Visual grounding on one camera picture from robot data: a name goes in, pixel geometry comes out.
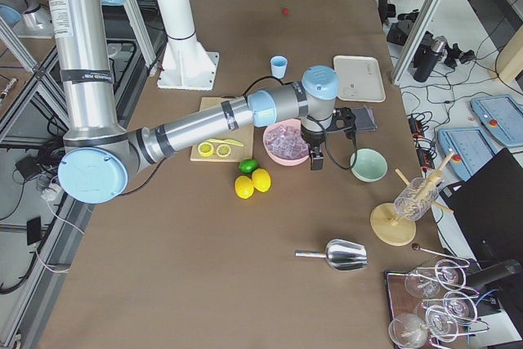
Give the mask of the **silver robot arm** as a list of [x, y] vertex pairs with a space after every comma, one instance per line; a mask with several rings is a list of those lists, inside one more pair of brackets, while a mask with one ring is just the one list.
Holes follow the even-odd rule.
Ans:
[[321, 129], [333, 122], [338, 77], [328, 66], [315, 65], [298, 82], [223, 101], [156, 128], [129, 132], [118, 123], [115, 109], [103, 0], [48, 1], [69, 114], [58, 178], [64, 191], [79, 201], [109, 201], [148, 166], [247, 125], [265, 127], [299, 118], [307, 143], [316, 147], [323, 140]]

